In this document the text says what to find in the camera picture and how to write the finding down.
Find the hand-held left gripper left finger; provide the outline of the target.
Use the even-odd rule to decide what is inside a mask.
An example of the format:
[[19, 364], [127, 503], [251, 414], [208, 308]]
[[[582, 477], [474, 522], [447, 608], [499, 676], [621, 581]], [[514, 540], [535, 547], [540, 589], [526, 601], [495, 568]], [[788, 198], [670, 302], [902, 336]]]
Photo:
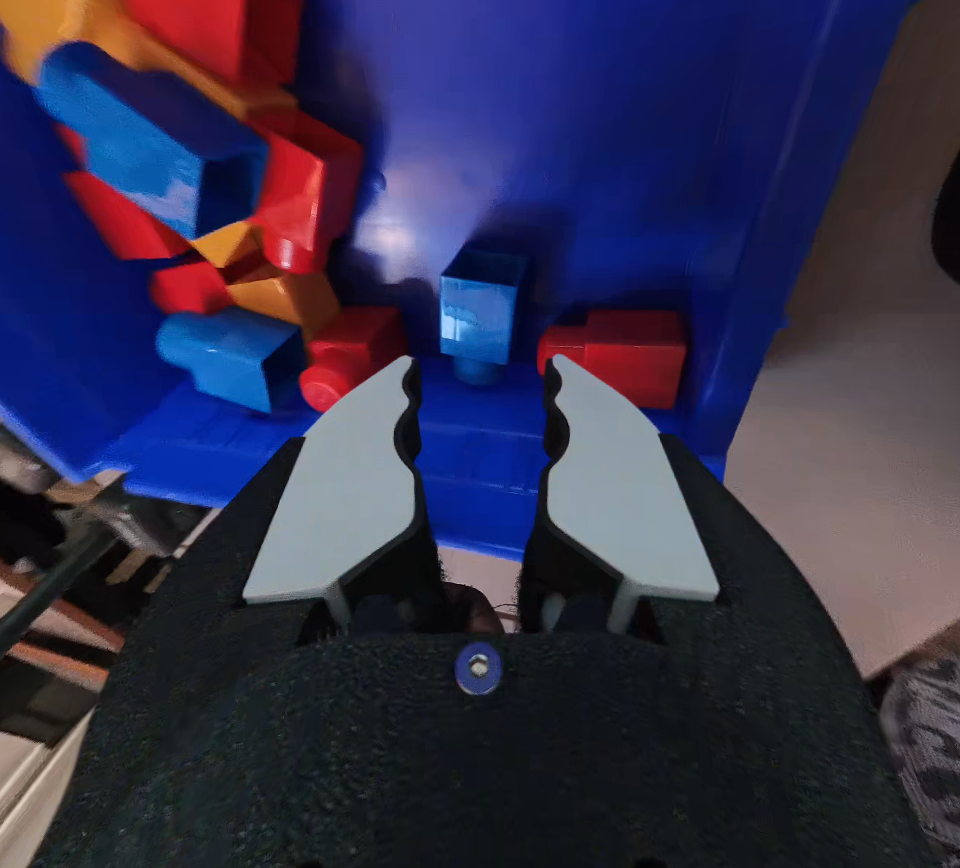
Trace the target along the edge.
[[416, 465], [419, 363], [399, 357], [336, 402], [302, 439], [242, 600], [321, 599], [347, 630], [387, 596], [414, 631], [449, 629], [450, 598]]

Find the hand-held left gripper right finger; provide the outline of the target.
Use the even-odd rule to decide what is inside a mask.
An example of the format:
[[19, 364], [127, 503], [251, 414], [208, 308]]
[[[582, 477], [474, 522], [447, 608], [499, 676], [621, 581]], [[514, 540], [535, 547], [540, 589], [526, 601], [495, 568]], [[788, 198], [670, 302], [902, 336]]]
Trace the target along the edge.
[[655, 600], [716, 610], [721, 586], [661, 433], [563, 355], [543, 373], [548, 462], [517, 587], [524, 634], [630, 634]]

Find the blue toy block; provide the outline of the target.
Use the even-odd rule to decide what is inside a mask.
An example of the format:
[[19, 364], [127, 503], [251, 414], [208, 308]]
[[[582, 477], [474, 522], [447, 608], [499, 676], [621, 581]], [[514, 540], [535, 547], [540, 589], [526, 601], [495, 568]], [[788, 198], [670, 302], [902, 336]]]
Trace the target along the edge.
[[496, 384], [511, 354], [526, 257], [463, 247], [440, 275], [438, 349], [474, 387]]

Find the blue plastic bin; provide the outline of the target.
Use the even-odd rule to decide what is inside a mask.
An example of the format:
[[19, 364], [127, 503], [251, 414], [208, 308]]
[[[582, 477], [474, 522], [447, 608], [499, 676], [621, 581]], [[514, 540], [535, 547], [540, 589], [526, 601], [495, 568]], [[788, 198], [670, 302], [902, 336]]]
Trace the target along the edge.
[[[722, 467], [834, 179], [916, 0], [304, 0], [305, 113], [364, 152], [326, 268], [342, 307], [399, 310], [423, 382], [438, 544], [519, 560], [546, 465], [541, 335], [591, 309], [681, 315], [675, 406]], [[53, 124], [2, 66], [2, 425], [56, 476], [222, 509], [319, 417], [266, 415], [159, 357], [155, 266], [69, 199]], [[439, 350], [463, 248], [527, 271], [502, 378]]]

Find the red toy block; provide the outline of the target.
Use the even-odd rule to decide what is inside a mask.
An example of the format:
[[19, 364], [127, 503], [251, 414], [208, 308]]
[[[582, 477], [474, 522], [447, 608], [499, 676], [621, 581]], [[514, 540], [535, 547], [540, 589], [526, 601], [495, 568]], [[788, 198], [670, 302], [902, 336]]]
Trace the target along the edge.
[[591, 309], [582, 323], [553, 324], [540, 336], [536, 368], [564, 356], [644, 409], [671, 410], [688, 355], [688, 334], [674, 311]]

